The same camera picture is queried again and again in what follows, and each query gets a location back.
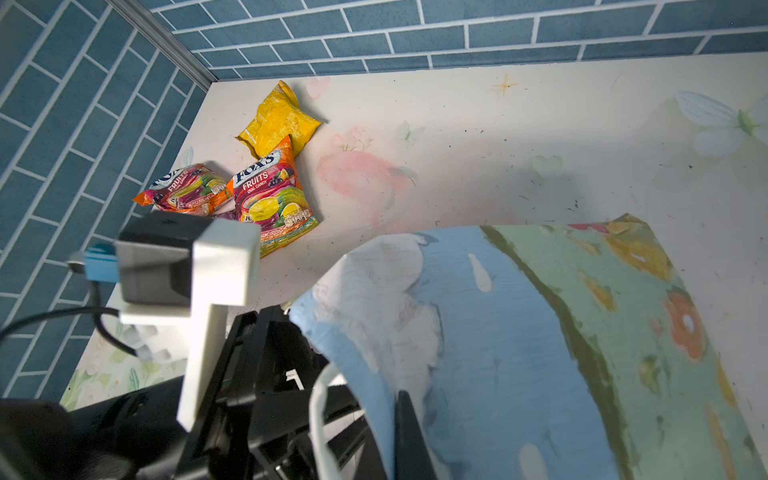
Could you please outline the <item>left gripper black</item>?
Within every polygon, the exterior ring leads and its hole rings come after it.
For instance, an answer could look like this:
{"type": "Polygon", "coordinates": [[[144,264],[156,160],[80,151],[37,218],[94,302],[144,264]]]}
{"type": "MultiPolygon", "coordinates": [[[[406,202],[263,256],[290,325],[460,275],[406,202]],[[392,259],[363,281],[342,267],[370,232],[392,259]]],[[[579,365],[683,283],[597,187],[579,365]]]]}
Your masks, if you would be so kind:
{"type": "Polygon", "coordinates": [[[316,479],[311,385],[327,360],[278,306],[236,318],[193,427],[180,378],[72,413],[64,479],[316,479]]]}

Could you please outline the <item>pink colourful candy packet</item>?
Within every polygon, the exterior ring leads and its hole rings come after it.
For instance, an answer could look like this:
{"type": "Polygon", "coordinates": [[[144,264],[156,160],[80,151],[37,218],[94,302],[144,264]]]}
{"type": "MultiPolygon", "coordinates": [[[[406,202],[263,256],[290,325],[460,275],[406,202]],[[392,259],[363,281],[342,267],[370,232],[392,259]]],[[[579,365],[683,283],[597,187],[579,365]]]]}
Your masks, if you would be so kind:
{"type": "Polygon", "coordinates": [[[260,255],[281,249],[319,225],[296,171],[291,138],[235,174],[227,184],[234,219],[261,229],[260,255]]]}

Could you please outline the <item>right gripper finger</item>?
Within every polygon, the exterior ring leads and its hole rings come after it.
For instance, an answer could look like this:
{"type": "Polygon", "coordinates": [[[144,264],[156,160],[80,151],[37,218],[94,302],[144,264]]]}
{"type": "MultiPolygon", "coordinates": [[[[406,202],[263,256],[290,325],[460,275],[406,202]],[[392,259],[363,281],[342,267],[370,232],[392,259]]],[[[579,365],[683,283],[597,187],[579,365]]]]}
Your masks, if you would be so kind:
{"type": "Polygon", "coordinates": [[[405,390],[398,392],[395,405],[395,478],[437,479],[411,397],[405,390]]]}

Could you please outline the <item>yellow snack packet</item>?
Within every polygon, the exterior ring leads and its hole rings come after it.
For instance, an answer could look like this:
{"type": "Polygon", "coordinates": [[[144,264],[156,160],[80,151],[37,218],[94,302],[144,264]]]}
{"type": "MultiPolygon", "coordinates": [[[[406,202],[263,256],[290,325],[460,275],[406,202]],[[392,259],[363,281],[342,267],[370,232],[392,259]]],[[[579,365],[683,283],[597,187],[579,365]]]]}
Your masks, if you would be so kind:
{"type": "Polygon", "coordinates": [[[236,139],[254,158],[263,158],[289,137],[293,154],[298,156],[321,124],[301,110],[296,94],[280,80],[236,139]]]}

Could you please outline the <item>floral paper gift bag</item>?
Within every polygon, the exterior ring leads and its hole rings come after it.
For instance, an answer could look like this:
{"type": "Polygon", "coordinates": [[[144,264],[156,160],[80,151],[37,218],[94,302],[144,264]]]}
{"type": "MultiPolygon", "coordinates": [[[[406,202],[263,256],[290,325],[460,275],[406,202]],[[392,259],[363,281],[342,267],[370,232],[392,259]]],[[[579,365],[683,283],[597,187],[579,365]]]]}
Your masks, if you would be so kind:
{"type": "Polygon", "coordinates": [[[289,316],[388,477],[403,391],[441,479],[766,477],[691,296],[632,216],[380,236],[289,316]]]}

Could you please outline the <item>orange snack packet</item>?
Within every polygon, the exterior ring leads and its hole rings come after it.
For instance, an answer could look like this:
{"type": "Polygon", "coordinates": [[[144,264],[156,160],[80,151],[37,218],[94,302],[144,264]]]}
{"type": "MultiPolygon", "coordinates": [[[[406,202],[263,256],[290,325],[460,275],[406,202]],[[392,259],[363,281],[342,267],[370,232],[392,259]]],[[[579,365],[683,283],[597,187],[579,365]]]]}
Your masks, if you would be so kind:
{"type": "Polygon", "coordinates": [[[133,201],[171,213],[209,216],[230,199],[228,181],[202,163],[169,172],[133,201]]]}

